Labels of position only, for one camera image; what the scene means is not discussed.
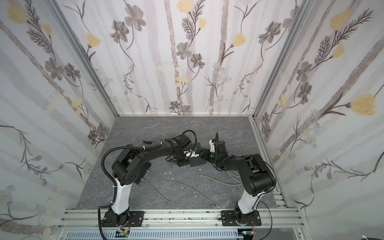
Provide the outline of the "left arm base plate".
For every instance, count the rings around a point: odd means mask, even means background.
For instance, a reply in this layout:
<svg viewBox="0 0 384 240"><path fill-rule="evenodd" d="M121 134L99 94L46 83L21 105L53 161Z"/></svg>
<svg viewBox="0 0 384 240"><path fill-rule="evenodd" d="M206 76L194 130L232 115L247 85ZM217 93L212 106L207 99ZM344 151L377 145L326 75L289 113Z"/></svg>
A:
<svg viewBox="0 0 384 240"><path fill-rule="evenodd" d="M141 227L144 219L143 211L125 211L117 215L113 211L105 213L101 219L102 227Z"/></svg>

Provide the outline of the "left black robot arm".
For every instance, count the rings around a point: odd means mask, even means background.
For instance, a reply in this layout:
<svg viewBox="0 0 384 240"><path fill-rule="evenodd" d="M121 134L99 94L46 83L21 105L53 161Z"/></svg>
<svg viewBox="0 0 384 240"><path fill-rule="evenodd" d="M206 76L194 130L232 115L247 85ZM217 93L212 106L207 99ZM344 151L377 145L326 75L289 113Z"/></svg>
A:
<svg viewBox="0 0 384 240"><path fill-rule="evenodd" d="M130 220L129 196L133 184L138 184L149 170L150 161L166 157L178 167L190 163L196 153L197 135L185 130L178 136L161 140L149 146L126 145L108 150L101 159L103 173L113 183L113 198L110 204L98 207L98 227L119 227Z"/></svg>

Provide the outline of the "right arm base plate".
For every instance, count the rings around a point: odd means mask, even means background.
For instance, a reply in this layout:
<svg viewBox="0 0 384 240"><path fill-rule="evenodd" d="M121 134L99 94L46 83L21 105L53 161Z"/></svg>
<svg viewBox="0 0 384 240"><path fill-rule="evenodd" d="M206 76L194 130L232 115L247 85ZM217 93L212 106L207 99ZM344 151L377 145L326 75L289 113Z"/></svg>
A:
<svg viewBox="0 0 384 240"><path fill-rule="evenodd" d="M219 220L224 227L258 227L262 225L258 211L242 214L239 210L221 211Z"/></svg>

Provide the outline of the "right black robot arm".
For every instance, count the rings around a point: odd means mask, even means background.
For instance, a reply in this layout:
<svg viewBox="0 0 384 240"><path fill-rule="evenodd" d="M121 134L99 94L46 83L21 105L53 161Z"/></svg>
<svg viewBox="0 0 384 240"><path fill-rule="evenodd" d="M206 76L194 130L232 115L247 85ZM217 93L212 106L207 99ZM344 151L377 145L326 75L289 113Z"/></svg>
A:
<svg viewBox="0 0 384 240"><path fill-rule="evenodd" d="M239 174L243 195L236 203L235 213L249 215L257 209L261 198L276 187L276 177L260 154L230 155L226 143L219 134L210 140L209 148L198 151L199 157L221 172L235 171Z"/></svg>

